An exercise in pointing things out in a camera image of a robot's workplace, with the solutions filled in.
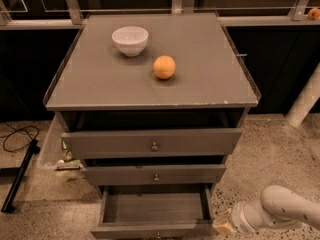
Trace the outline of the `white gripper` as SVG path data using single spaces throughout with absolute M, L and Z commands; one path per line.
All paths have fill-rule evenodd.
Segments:
M 213 223 L 213 228 L 226 236 L 234 236 L 235 230 L 240 234 L 254 234 L 255 229 L 249 224 L 244 213 L 244 202 L 237 203 L 232 209 L 218 215 Z

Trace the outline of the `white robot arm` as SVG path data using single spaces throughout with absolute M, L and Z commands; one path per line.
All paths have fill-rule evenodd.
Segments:
M 298 127 L 320 98 L 320 63 L 286 115 Z M 259 198 L 238 202 L 220 214 L 212 227 L 220 234 L 254 234 L 260 229 L 295 229 L 304 223 L 320 229 L 320 204 L 279 185 L 265 187 Z

